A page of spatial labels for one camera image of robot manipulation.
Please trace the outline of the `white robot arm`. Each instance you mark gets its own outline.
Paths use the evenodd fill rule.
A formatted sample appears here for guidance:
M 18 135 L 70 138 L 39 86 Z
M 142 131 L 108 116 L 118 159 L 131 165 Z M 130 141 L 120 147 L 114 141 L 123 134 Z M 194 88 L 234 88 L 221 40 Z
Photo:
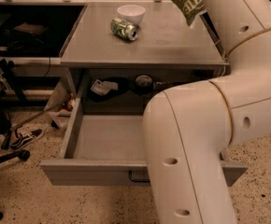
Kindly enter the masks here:
M 144 147 L 161 224 L 237 224 L 220 152 L 271 133 L 271 2 L 203 2 L 231 72 L 162 91 L 145 109 Z

